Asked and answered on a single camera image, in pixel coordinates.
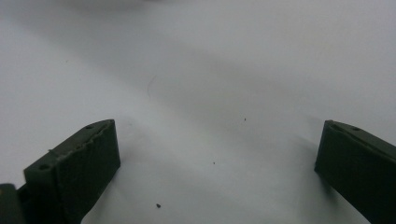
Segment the white background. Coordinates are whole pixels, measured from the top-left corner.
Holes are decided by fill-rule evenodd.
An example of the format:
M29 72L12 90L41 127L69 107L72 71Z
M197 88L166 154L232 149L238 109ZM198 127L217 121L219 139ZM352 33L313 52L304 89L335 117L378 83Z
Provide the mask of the white background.
M396 144L395 24L394 0L0 0L0 182L115 119L85 224L368 223L313 169L325 119Z

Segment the white surface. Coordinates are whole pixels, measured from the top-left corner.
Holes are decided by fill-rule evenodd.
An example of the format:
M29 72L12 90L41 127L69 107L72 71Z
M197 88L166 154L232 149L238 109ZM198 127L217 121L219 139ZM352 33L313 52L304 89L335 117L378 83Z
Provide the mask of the white surface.
M114 118L85 224L368 223L313 168L325 119L396 144L395 24L393 0L0 0L0 182Z

